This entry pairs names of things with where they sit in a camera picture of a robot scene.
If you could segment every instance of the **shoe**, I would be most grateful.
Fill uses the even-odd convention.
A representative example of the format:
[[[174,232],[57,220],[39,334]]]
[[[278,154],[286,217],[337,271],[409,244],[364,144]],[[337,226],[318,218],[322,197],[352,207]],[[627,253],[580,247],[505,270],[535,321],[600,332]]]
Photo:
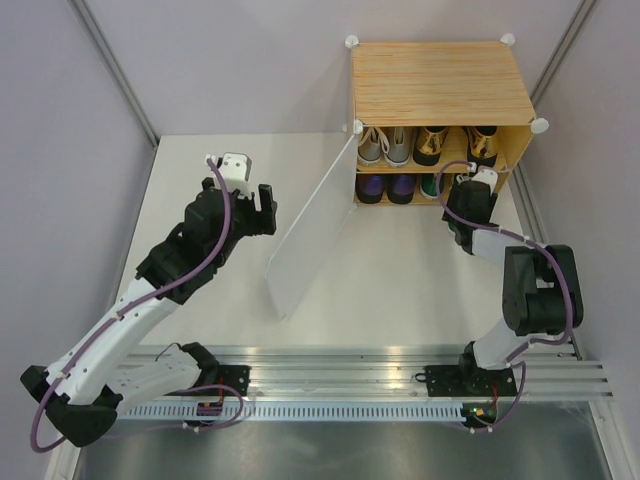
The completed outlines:
[[[390,182],[387,189],[387,197],[391,203],[406,205],[413,200],[413,192],[416,188],[415,175],[389,175]]]
[[[378,127],[365,127],[358,141],[358,162],[373,165],[380,161],[382,152],[389,151],[389,140]]]
[[[498,127],[462,127],[469,139],[467,161],[493,167],[498,158]]]
[[[436,173],[423,173],[420,175],[420,193],[428,200],[437,200],[438,192],[436,192]],[[440,179],[440,191],[444,194],[444,175]]]
[[[449,127],[420,127],[413,147],[413,160],[427,167],[436,165],[448,134]]]
[[[372,205],[382,200],[384,193],[382,175],[356,175],[356,196],[362,203]]]
[[[384,152],[385,160],[394,168],[404,167],[409,163],[414,129],[393,127],[386,129],[385,133],[389,141],[389,149]]]

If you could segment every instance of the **shoe rack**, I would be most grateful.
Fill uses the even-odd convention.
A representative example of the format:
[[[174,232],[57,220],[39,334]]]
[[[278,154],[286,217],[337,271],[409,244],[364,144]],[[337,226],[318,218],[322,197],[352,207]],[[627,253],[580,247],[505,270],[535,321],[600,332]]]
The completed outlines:
[[[439,162],[422,166],[411,157],[403,167],[383,159],[370,166],[357,164],[357,175],[437,173],[453,160],[467,160],[467,136],[461,126],[497,126],[499,174],[497,191],[522,158],[533,131],[546,130],[535,111],[511,52],[513,38],[495,42],[359,43],[351,48],[351,115],[359,127],[450,126]],[[448,194],[454,173],[447,170]],[[435,205],[419,192],[411,205]],[[392,204],[386,195],[375,205]]]

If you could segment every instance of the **gray wall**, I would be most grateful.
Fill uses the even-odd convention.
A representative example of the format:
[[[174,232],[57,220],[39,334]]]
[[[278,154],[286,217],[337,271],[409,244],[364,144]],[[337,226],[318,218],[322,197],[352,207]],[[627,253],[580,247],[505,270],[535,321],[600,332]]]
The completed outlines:
[[[554,243],[576,253],[586,318],[640,449],[640,3],[600,2],[539,106],[551,128],[525,158]]]
[[[89,0],[160,134],[336,132],[348,34],[498,40],[535,85],[579,0]]]
[[[66,2],[2,2],[0,65],[0,477],[32,480],[18,379],[107,307],[153,157]]]

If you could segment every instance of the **wooden top panel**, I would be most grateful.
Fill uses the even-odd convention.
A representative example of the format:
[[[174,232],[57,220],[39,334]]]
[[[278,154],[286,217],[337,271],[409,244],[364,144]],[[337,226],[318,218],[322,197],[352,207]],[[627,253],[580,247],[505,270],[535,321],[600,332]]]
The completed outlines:
[[[353,87],[365,125],[525,125],[535,115],[500,42],[363,43]]]

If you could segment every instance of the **wooden shelf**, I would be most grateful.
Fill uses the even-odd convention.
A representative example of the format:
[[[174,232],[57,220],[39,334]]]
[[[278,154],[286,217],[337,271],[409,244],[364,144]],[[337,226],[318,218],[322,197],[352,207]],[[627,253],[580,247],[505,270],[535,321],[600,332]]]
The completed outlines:
[[[451,175],[445,175],[445,180],[444,180],[445,201],[449,199],[449,192],[451,192],[451,180],[452,180]],[[358,205],[364,205],[366,207],[375,207],[376,205],[387,205],[387,206],[393,205],[397,207],[405,207],[409,205],[440,205],[440,202],[438,202],[437,198],[434,200],[429,200],[428,198],[425,198],[424,196],[422,196],[422,193],[420,193],[420,179],[418,179],[418,181],[416,182],[416,189],[413,192],[413,199],[411,200],[411,203],[408,203],[407,205],[399,205],[389,200],[386,189],[382,195],[382,200],[380,200],[378,203],[372,203],[372,204],[362,203],[360,200],[358,200],[358,197],[356,195],[354,195],[354,200]]]
[[[526,125],[535,112],[500,42],[363,43],[353,50],[355,118],[365,125]]]
[[[507,162],[505,160],[505,156],[502,153],[502,148],[499,145],[498,150],[498,158],[496,160],[496,165],[493,167],[498,172],[507,171]],[[444,148],[442,149],[442,155],[440,156],[440,161],[432,166],[425,167],[423,165],[418,165],[413,160],[413,152],[411,154],[411,158],[409,159],[409,163],[404,167],[392,167],[387,162],[384,161],[384,158],[381,159],[378,163],[370,166],[360,165],[358,163],[357,172],[358,173],[382,173],[382,174],[394,174],[394,173],[438,173],[442,167],[444,167],[447,163],[452,162],[454,160],[467,160],[467,137],[459,127],[452,127],[449,131],[449,135],[447,136],[447,140],[444,142]],[[467,167],[464,165],[453,165],[447,169],[447,173],[464,173],[467,171]]]

